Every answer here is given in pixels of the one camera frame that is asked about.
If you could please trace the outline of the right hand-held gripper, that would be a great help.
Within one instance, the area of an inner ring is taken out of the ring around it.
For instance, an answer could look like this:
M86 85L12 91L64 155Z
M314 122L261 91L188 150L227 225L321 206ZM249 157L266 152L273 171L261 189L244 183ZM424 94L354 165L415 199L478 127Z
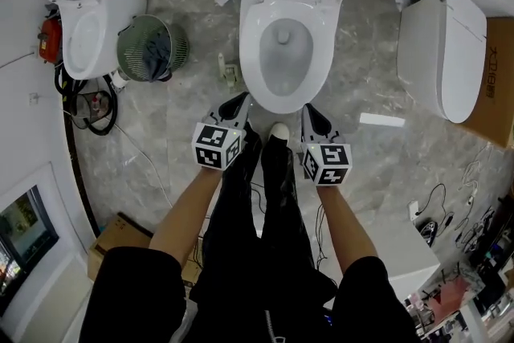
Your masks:
M353 168L350 145L332 119L311 103L302 107L301 148L304 172L316 186L339 186Z

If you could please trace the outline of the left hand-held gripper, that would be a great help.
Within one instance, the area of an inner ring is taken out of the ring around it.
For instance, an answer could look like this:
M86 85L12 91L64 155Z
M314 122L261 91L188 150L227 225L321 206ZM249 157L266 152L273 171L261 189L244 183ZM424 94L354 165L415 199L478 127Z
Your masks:
M243 150L253 99L249 92L241 92L221 104L213 106L198 122L191 145L194 160L202 167L224 171Z

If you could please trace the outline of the person's right forearm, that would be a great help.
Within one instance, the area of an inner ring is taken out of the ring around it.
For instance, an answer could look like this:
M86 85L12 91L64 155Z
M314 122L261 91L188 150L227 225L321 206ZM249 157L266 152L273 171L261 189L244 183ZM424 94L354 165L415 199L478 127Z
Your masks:
M377 257L371 238L336 186L318 186L337 261L343 274L365 257Z

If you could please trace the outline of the person's left forearm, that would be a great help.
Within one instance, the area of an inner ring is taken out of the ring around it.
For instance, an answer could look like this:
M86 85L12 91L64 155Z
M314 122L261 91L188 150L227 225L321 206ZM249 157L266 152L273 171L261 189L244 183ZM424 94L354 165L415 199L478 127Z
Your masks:
M221 179L221 171L201 168L158 225L149 248L173 256L184 267Z

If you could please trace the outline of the white floor-standing toilet bowl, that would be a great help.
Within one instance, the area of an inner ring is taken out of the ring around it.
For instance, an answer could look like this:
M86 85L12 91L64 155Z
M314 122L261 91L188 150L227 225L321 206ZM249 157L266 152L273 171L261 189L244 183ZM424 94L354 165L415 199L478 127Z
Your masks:
M253 98L269 112L300 110L332 66L343 0L241 0L239 61Z

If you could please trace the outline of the white closed smart toilet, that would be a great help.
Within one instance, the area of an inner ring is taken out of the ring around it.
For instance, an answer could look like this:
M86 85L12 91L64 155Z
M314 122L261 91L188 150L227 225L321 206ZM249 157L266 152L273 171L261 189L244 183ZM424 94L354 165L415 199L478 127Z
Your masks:
M472 0L419 0L403 9L398 78L419 105L454 124L473 112L487 46L487 19Z

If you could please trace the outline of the beige plastic floor tool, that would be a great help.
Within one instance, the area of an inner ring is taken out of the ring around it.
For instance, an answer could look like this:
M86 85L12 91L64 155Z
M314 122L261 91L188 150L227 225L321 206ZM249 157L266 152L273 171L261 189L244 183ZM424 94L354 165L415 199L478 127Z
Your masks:
M230 92L236 92L240 85L241 71L236 63L227 63L222 52L218 53L218 70Z

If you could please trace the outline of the person's right white shoe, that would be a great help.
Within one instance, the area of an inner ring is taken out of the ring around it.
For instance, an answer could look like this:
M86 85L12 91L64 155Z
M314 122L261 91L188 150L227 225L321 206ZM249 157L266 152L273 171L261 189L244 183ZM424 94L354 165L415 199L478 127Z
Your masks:
M290 137L289 128L284 123L276 122L272 125L268 137L275 137L281 141L288 142Z

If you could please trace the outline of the person's black trousers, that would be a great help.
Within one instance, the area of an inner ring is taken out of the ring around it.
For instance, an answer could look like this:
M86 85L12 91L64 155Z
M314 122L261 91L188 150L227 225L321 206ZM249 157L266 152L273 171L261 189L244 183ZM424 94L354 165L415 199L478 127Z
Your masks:
M190 297L203 306L230 299L263 309L319 308L337 286L315 269L296 195L293 153L284 141L263 143L245 126L243 152L222 177L203 238L203 269ZM251 180L262 167L266 212L257 234Z

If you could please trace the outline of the dark grey bin bag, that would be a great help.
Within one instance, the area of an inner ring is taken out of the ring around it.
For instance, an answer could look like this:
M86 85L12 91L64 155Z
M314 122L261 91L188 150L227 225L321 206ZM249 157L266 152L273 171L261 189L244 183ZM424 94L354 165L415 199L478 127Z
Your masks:
M163 81L169 74L171 41L166 29L155 31L143 50L143 63L150 83Z

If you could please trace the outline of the green mesh waste basket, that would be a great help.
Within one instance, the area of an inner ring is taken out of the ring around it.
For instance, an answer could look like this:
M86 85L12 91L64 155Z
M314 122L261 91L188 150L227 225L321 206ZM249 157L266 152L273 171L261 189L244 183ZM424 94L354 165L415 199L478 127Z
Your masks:
M119 33L117 40L118 64L127 78L150 83L143 63L143 50L152 33L162 29L169 32L171 41L170 74L163 81L158 81L164 83L170 80L173 73L186 64L190 45L185 30L177 24L168 24L156 16L140 15L133 18L131 24Z

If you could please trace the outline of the white rectangular box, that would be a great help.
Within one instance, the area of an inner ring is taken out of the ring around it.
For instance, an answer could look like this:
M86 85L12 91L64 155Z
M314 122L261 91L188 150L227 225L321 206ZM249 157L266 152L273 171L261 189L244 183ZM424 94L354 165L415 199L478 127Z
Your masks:
M440 262L411 223L379 226L373 242L399 300L419 290L437 272Z

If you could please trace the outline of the plain brown cardboard box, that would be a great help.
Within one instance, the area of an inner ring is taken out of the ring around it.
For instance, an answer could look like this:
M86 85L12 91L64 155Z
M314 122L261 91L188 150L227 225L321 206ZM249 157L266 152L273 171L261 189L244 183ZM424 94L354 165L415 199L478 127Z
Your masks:
M153 233L119 212L101 231L100 236L88 251L88 278L96 279L105 254L114 247L148 247ZM202 240L198 239L194 251L190 254L182 270L182 279L186 287L192 288L201 274Z

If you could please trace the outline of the large-print brown cardboard box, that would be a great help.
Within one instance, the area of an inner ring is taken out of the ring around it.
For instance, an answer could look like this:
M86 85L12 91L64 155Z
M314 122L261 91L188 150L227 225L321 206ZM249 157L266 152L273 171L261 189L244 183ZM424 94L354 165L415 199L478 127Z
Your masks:
M487 19L479 96L460 126L502 149L514 149L514 17Z

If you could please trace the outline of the red machine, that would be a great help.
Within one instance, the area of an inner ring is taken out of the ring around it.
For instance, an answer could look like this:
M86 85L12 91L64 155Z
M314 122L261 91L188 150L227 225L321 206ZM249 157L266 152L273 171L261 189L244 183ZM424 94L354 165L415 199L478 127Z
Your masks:
M62 27L57 18L48 18L43 22L38 34L39 56L46 62L59 62L59 49L62 38Z

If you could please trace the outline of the dark-framed window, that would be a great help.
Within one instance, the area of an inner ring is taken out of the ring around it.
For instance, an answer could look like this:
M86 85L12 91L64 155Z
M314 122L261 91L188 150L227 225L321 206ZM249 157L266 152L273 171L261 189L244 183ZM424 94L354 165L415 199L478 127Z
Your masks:
M37 186L0 211L0 316L58 240Z

